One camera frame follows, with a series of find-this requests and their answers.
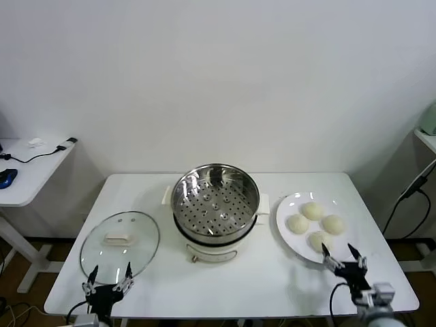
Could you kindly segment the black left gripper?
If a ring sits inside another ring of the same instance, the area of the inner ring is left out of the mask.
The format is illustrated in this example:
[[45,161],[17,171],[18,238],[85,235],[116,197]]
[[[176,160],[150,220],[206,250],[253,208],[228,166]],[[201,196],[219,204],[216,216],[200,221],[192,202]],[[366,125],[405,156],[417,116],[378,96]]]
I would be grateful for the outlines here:
[[123,292],[128,292],[133,285],[133,273],[131,262],[128,262],[125,277],[116,285],[103,285],[95,288],[95,279],[98,272],[98,265],[89,274],[87,282],[82,283],[82,290],[86,294],[85,299],[99,319],[109,319],[112,307],[123,299]]

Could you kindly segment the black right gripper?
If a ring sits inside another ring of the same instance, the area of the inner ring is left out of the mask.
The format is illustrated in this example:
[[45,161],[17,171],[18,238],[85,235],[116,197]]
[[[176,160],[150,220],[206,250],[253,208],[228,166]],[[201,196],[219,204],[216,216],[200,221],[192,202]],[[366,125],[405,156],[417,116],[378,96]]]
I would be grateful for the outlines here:
[[323,265],[328,270],[335,270],[335,275],[345,279],[349,286],[352,296],[361,296],[362,291],[371,289],[366,280],[367,259],[361,256],[360,252],[350,243],[347,244],[356,262],[339,262],[334,259],[327,248],[322,243]]

